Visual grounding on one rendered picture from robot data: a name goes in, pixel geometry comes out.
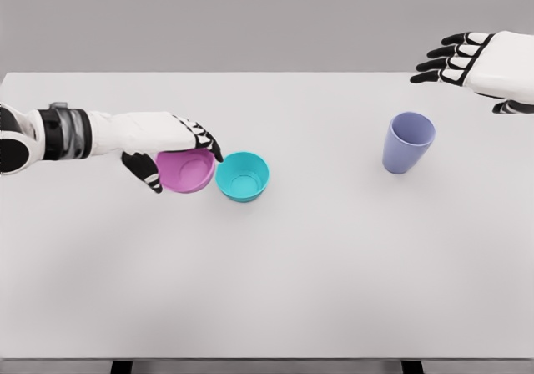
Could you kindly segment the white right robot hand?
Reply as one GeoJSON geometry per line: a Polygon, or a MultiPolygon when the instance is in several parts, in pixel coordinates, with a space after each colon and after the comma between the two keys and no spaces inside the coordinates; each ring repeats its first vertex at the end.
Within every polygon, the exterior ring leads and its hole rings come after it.
{"type": "Polygon", "coordinates": [[[447,83],[495,99],[494,114],[534,115],[534,34],[455,33],[426,54],[413,84],[447,83]]]}

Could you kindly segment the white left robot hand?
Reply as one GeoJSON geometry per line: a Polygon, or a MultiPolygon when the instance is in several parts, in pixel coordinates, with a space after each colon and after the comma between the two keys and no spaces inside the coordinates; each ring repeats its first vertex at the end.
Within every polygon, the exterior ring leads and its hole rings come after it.
{"type": "Polygon", "coordinates": [[[110,123],[123,165],[157,194],[163,186],[152,154],[206,149],[224,161],[216,138],[197,121],[169,112],[137,112],[114,115],[110,123]]]}

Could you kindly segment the pink bowl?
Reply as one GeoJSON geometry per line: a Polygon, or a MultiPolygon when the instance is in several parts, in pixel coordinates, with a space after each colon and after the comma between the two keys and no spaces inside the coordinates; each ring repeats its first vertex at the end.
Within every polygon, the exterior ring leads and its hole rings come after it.
{"type": "Polygon", "coordinates": [[[189,194],[205,188],[214,176],[215,157],[207,149],[161,152],[155,159],[162,186],[189,194]]]}

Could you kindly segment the teal bowl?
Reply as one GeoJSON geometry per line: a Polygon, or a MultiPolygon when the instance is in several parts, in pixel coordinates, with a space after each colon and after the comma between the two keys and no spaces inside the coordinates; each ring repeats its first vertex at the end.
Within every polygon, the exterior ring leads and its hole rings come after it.
{"type": "Polygon", "coordinates": [[[270,167],[258,154],[239,151],[228,154],[215,172],[215,183],[229,199],[246,203],[257,199],[270,180],[270,167]]]}

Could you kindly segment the lavender cup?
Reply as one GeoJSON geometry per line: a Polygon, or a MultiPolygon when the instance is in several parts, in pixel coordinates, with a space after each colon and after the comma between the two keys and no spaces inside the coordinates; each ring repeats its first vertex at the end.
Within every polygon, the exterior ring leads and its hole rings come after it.
{"type": "Polygon", "coordinates": [[[397,114],[387,129],[382,164],[392,174],[405,174],[412,169],[436,137],[434,124],[422,114],[397,114]]]}

